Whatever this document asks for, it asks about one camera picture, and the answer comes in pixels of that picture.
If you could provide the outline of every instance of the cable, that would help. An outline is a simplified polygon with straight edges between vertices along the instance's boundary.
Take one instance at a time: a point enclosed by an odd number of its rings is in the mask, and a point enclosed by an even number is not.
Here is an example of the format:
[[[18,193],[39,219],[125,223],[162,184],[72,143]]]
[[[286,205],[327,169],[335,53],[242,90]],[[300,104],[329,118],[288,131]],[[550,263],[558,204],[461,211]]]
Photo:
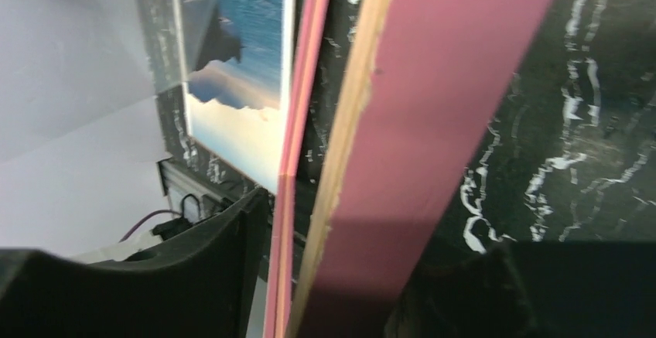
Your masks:
[[[186,218],[185,213],[184,213],[184,202],[187,199],[193,199],[193,201],[196,202],[196,207],[198,208],[198,219],[201,219],[203,217],[203,211],[200,210],[200,200],[198,200],[198,197],[192,193],[187,193],[182,200],[180,200],[180,215],[183,216],[183,218]]]
[[[139,229],[139,228],[140,228],[140,227],[141,227],[141,226],[142,226],[147,220],[153,218],[154,216],[158,216],[158,215],[160,215],[160,214],[164,214],[164,213],[171,213],[171,214],[175,214],[175,215],[177,215],[177,216],[183,217],[183,215],[182,215],[180,212],[176,212],[175,210],[170,210],[170,209],[160,209],[160,210],[156,210],[156,211],[154,211],[154,212],[148,214],[147,216],[143,217],[139,222],[137,222],[134,226],[132,226],[132,228],[130,229],[130,231],[128,231],[125,235],[123,235],[123,237],[121,238],[121,240],[119,240],[118,242],[121,243],[122,241],[126,241],[126,240],[129,239],[130,236],[132,236],[132,235],[134,234],[134,232],[137,231],[137,230],[138,230],[138,229]]]

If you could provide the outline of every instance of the purple wire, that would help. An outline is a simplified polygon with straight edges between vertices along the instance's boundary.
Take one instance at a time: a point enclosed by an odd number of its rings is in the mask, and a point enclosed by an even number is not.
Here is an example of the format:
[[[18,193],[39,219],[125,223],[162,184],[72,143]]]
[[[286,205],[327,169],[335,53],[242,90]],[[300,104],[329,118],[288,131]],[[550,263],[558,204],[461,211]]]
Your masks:
[[[121,240],[119,241],[119,243],[122,242],[122,241],[126,241],[127,239],[129,239],[130,236],[132,236],[132,235],[134,234],[134,232],[137,231],[137,230],[138,230],[138,229],[139,229],[139,228],[140,228],[140,227],[141,227],[141,226],[142,226],[147,220],[153,218],[154,216],[158,216],[158,215],[160,215],[160,214],[164,214],[164,213],[175,214],[175,215],[178,216],[178,217],[182,217],[182,216],[183,216],[180,212],[176,212],[175,210],[170,210],[170,209],[160,209],[160,210],[156,210],[156,211],[154,211],[154,212],[148,214],[147,216],[143,217],[139,222],[137,222],[134,226],[132,226],[132,228],[130,229],[130,231],[128,231],[127,234],[123,235],[123,237],[121,238]]]

